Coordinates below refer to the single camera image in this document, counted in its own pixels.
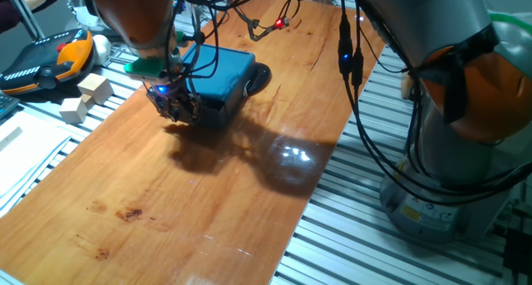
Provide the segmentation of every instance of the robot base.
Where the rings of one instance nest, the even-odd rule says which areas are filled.
[[[417,174],[411,168],[404,171],[413,179],[430,185],[426,176]],[[458,200],[454,197],[442,199],[441,196],[435,196],[423,189],[419,190],[416,185],[403,178],[399,180],[422,197],[441,202]],[[454,240],[472,242],[481,240],[504,208],[510,191],[471,204],[450,207],[416,199],[393,180],[385,178],[381,184],[380,195],[382,207],[388,218],[401,231],[426,242],[448,243]]]

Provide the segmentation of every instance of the wooden table surface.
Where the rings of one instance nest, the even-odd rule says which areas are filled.
[[[269,25],[285,1],[243,9]],[[340,15],[303,2],[252,42],[231,12],[221,45],[268,64],[269,86],[218,131],[172,124],[138,90],[0,219],[0,269],[25,284],[267,284],[351,113]]]

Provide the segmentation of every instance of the white label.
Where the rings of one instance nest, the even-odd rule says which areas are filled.
[[[401,212],[422,226],[448,231],[455,220],[458,208],[434,205],[408,195]]]

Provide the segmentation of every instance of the green part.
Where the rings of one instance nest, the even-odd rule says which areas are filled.
[[[179,43],[181,41],[183,41],[183,37],[185,36],[185,33],[184,32],[181,32],[181,31],[177,31],[175,32],[175,40]]]
[[[508,22],[510,24],[514,24],[514,25],[516,25],[518,27],[523,28],[530,35],[532,35],[532,25],[529,25],[526,22],[522,22],[521,20],[519,20],[519,19],[517,19],[517,18],[515,18],[513,16],[506,15],[506,14],[499,14],[499,13],[491,13],[490,14],[490,19],[493,22]]]
[[[124,71],[139,76],[159,77],[164,67],[165,62],[161,58],[138,59],[131,64],[124,65]]]

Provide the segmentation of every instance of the blue box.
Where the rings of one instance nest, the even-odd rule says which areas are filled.
[[[196,68],[209,64],[214,59],[216,48],[202,45]],[[192,62],[195,44],[183,56],[183,62]],[[214,70],[214,63],[194,73],[208,76]],[[244,96],[244,88],[254,78],[255,55],[228,48],[219,48],[219,63],[210,78],[193,78],[194,86],[203,102],[203,110],[197,125],[223,128]]]

